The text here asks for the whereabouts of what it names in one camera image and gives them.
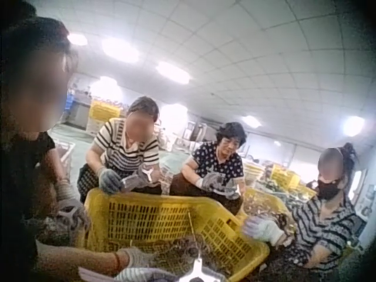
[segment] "striped shirt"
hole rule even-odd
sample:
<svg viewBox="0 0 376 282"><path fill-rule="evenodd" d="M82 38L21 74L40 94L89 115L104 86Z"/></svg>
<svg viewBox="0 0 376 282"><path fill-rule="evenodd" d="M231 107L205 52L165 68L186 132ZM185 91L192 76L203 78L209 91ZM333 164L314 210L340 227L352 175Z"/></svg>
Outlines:
<svg viewBox="0 0 376 282"><path fill-rule="evenodd" d="M159 163L158 141L155 135L146 142L134 142L126 147L125 119L110 119L100 129L94 143L105 152L101 156L103 163L110 163L118 170L134 172L141 163L147 166Z"/></svg>
<svg viewBox="0 0 376 282"><path fill-rule="evenodd" d="M332 216L320 221L322 205L323 201L314 196L293 211L293 218L297 223L297 231L295 233L295 247L290 249L290 251L295 251L291 253L290 260L303 266L307 262L298 259L298 256L303 253L310 256L314 246L323 246L330 250L331 254L325 261L311 268L311 271L325 275L338 266L347 241L352 236L356 214L350 200L345 197Z"/></svg>

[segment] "white ceiling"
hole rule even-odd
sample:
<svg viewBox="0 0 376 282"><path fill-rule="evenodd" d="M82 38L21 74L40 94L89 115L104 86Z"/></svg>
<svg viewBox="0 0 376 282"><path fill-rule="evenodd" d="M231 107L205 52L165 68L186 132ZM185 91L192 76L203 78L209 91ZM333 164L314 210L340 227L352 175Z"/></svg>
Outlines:
<svg viewBox="0 0 376 282"><path fill-rule="evenodd" d="M257 130L316 147L376 144L375 40L347 1L337 0L35 0L38 15L83 33L79 71L202 117L228 122L253 115ZM131 42L136 64L107 57L101 40ZM191 74L176 84L161 60ZM366 119L346 138L350 115Z"/></svg>

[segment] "black and white striped top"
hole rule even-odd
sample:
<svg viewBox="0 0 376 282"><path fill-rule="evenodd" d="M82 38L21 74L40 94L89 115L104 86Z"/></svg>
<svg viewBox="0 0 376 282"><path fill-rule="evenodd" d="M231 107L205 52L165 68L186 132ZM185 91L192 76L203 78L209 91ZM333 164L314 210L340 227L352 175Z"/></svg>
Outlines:
<svg viewBox="0 0 376 282"><path fill-rule="evenodd" d="M352 236L356 214L354 206L345 197L331 217L320 221L322 204L323 201L315 196L293 211L297 230L294 246L290 248L290 260L303 266L307 263L304 259L300 259L304 257L304 253L310 256L314 246L323 246L332 253L326 261L311 268L311 271L325 275L338 266L340 257Z"/></svg>
<svg viewBox="0 0 376 282"><path fill-rule="evenodd" d="M155 135L146 142L134 142L130 148L126 148L125 119L122 118L106 122L96 135L94 143L105 151L101 156L103 163L110 163L124 172L134 172L141 163L147 166L159 163L159 148Z"/></svg>

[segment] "black face mask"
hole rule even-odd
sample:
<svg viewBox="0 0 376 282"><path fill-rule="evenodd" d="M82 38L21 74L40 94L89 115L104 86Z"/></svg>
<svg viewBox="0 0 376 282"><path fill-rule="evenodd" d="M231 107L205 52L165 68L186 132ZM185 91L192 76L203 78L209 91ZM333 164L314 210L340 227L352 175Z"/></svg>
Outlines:
<svg viewBox="0 0 376 282"><path fill-rule="evenodd" d="M317 181L318 193L317 197L323 200L333 199L341 189L338 189L339 180L333 181L332 183L324 183L321 180Z"/></svg>

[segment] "polka dot blouse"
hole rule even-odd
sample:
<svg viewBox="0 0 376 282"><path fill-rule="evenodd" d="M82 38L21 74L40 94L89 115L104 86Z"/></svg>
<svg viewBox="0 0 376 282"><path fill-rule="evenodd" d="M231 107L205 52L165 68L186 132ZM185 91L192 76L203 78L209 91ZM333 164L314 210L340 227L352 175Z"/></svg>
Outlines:
<svg viewBox="0 0 376 282"><path fill-rule="evenodd" d="M235 153L220 164L216 156L216 149L217 142L206 142L193 152L193 159L199 165L196 173L200 177L205 177L210 172L219 172L223 177L223 186L226 186L231 179L242 179L244 173L241 157Z"/></svg>

